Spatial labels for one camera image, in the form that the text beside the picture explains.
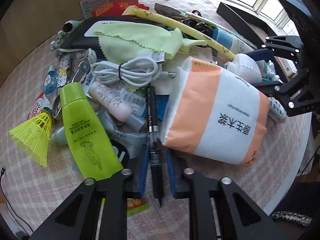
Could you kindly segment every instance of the orange and white package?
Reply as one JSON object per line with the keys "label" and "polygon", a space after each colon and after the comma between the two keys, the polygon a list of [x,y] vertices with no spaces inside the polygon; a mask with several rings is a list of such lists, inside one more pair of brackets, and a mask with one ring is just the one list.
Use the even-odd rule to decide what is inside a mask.
{"label": "orange and white package", "polygon": [[177,67],[160,128],[166,147],[251,166],[266,132],[269,100],[230,71],[188,57]]}

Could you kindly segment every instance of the blue bottle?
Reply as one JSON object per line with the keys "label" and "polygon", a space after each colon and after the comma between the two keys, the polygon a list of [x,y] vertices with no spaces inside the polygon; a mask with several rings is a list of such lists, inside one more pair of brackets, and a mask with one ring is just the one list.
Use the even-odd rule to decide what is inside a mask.
{"label": "blue bottle", "polygon": [[48,75],[44,80],[43,92],[46,95],[49,95],[50,93],[55,91],[57,89],[57,82],[58,82],[58,75],[56,74],[55,66],[50,65]]}

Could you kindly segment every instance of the white box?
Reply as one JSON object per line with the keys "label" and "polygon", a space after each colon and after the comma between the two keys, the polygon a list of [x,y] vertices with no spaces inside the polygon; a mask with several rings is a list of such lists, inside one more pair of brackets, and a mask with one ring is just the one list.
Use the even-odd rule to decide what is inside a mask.
{"label": "white box", "polygon": [[281,58],[281,57],[277,57],[277,58],[280,61],[280,66],[285,72],[287,77],[292,77],[297,72],[297,68],[294,65],[292,60]]}
{"label": "white box", "polygon": [[79,5],[84,19],[92,17],[92,12],[100,6],[109,3],[109,0],[80,0]]}

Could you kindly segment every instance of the green tube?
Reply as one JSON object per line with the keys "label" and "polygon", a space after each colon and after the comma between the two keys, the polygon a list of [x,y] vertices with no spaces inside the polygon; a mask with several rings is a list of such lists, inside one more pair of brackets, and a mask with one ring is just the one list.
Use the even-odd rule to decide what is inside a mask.
{"label": "green tube", "polygon": [[60,90],[62,118],[70,151],[85,178],[110,178],[123,169],[80,83]]}

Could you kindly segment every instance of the fountain pen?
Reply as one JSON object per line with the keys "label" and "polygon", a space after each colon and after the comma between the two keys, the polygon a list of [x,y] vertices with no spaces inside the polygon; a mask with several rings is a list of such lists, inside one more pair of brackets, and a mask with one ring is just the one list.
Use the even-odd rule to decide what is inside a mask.
{"label": "fountain pen", "polygon": [[148,139],[149,139],[149,160],[152,176],[153,196],[158,200],[161,207],[162,198],[164,196],[162,167],[159,149],[159,131],[156,112],[156,95],[155,87],[146,87],[146,119],[148,123]]}

